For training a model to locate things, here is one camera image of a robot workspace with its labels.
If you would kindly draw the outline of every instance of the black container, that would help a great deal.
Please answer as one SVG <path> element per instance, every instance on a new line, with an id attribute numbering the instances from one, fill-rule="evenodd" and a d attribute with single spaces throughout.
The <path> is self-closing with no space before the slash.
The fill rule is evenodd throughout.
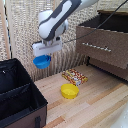
<path id="1" fill-rule="evenodd" d="M 19 60 L 0 62 L 0 128 L 42 128 L 47 101 Z"/>

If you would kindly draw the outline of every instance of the snack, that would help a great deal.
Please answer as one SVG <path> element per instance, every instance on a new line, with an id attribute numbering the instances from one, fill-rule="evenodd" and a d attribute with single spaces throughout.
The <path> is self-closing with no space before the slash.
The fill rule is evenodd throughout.
<path id="1" fill-rule="evenodd" d="M 76 86 L 80 85 L 81 83 L 83 84 L 88 80 L 87 77 L 85 77 L 83 74 L 79 73 L 75 69 L 69 69 L 69 70 L 63 71 L 62 76 L 65 79 L 69 80 L 70 83 Z"/>

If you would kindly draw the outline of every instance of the drawer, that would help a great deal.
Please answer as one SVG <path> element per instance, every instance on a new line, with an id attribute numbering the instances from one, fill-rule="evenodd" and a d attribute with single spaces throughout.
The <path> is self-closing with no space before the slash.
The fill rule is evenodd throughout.
<path id="1" fill-rule="evenodd" d="M 77 26 L 76 38 L 94 29 Z M 76 52 L 126 69 L 128 64 L 128 33 L 98 29 L 94 33 L 76 41 Z"/>
<path id="2" fill-rule="evenodd" d="M 90 58 L 89 63 L 128 81 L 128 69 L 122 69 L 116 66 L 112 66 L 108 63 L 104 63 L 92 58 Z"/>

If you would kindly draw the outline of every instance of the black cable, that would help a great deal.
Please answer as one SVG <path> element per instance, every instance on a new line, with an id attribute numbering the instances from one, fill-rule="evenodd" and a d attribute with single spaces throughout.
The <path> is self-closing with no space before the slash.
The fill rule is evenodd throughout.
<path id="1" fill-rule="evenodd" d="M 69 40 L 69 41 L 67 41 L 67 42 L 64 42 L 64 43 L 68 43 L 68 42 L 71 42 L 71 41 L 74 41 L 74 40 L 78 40 L 78 39 L 81 39 L 81 38 L 83 38 L 83 37 L 85 37 L 85 36 L 88 36 L 88 35 L 90 35 L 90 34 L 92 34 L 93 32 L 95 32 L 97 29 L 99 29 L 104 23 L 106 23 L 115 13 L 116 13 L 116 11 L 121 7 L 121 6 L 123 6 L 125 3 L 127 3 L 128 2 L 128 0 L 126 0 L 125 2 L 123 2 L 102 24 L 100 24 L 97 28 L 95 28 L 94 30 L 92 30 L 91 32 L 89 32 L 89 33 L 87 33 L 86 35 L 83 35 L 83 36 L 81 36 L 81 37 L 78 37 L 78 38 L 76 38 L 76 39 L 72 39 L 72 40 Z"/>

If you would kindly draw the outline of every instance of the wicker panel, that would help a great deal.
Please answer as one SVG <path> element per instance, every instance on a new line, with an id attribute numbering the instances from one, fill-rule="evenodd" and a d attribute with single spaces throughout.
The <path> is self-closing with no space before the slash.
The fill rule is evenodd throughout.
<path id="1" fill-rule="evenodd" d="M 49 75 L 61 72 L 63 70 L 83 64 L 85 55 L 79 55 L 75 52 L 76 42 L 72 41 L 63 44 L 63 49 L 52 55 L 50 67 L 39 70 L 32 63 L 34 56 L 32 44 L 41 40 L 38 34 L 38 13 L 41 10 L 52 9 L 53 0 L 7 0 L 10 1 L 10 12 L 12 15 L 14 43 L 16 57 L 22 62 L 33 80 L 38 80 Z M 101 0 L 95 5 L 83 9 L 80 12 L 72 14 L 69 18 L 69 30 L 62 35 L 63 42 L 75 38 L 76 26 L 85 20 L 97 15 L 97 7 L 110 8 L 117 7 L 122 0 Z"/>
<path id="2" fill-rule="evenodd" d="M 100 0 L 98 9 L 117 8 L 125 0 Z M 128 2 L 121 8 L 128 8 Z"/>
<path id="3" fill-rule="evenodd" d="M 2 15 L 0 14 L 0 61 L 7 60 L 7 51 L 5 45 L 5 37 L 2 24 Z"/>

